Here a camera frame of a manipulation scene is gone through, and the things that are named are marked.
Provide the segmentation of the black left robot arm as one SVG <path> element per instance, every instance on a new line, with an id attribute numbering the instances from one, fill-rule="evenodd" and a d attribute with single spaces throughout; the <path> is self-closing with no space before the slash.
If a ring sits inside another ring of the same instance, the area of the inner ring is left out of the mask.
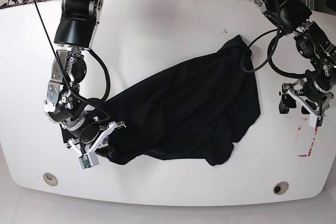
<path id="1" fill-rule="evenodd" d="M 324 113 L 333 97 L 331 92 L 335 86 L 335 45 L 328 39 L 325 32 L 309 18 L 312 11 L 301 0 L 251 0 L 262 14 L 276 28 L 276 35 L 267 49 L 266 60 L 257 68 L 246 66 L 248 54 L 244 52 L 240 65 L 244 72 L 254 73 L 265 64 L 269 64 L 279 75 L 295 79 L 295 83 L 284 83 L 281 88 L 279 112 L 287 114 L 302 105 L 302 113 L 307 113 L 320 125 Z M 305 73 L 289 73 L 280 70 L 272 61 L 279 40 L 294 34 L 296 48 L 301 56 L 308 59 L 314 70 Z"/>

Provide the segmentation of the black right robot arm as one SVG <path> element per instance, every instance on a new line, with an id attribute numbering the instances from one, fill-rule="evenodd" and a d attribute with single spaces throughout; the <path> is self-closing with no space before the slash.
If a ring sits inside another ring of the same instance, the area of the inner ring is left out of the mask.
<path id="1" fill-rule="evenodd" d="M 43 112 L 78 140 L 82 156 L 86 146 L 106 132 L 110 121 L 102 108 L 110 93 L 110 76 L 104 62 L 92 50 L 103 1 L 62 0 L 60 23 L 54 40 L 49 42 L 61 49 L 52 50 L 54 61 Z M 93 56 L 103 69 L 106 89 L 102 98 L 84 98 L 79 93 L 87 73 L 83 51 Z"/>

